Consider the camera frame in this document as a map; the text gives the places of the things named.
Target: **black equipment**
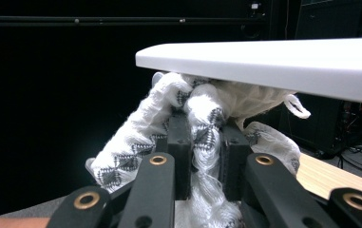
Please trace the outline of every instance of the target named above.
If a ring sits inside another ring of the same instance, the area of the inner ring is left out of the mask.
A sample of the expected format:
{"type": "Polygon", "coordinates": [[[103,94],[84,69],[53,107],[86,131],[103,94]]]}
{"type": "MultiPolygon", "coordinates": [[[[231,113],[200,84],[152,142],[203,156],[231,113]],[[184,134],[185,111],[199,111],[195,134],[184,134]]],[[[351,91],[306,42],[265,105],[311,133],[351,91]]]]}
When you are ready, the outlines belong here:
{"type": "MultiPolygon", "coordinates": [[[[167,146],[160,142],[143,158],[135,180],[110,195],[99,186],[74,191],[48,228],[173,227],[175,200],[187,199],[193,172],[186,126],[182,114],[173,115],[167,146]]],[[[221,133],[219,179],[226,198],[240,202],[246,227],[362,227],[361,191],[334,189],[329,200],[321,199],[276,157],[253,153],[234,123],[221,133]]]]}

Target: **wooden surface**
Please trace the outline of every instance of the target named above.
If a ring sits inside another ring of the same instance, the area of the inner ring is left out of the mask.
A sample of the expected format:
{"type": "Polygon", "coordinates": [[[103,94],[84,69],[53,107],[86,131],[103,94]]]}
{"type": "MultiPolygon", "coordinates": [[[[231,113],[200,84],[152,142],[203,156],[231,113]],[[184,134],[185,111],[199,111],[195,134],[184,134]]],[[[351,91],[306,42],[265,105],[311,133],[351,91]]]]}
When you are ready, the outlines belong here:
{"type": "Polygon", "coordinates": [[[331,191],[351,187],[362,191],[362,178],[328,163],[301,154],[296,178],[302,186],[318,196],[328,199],[331,191]]]}

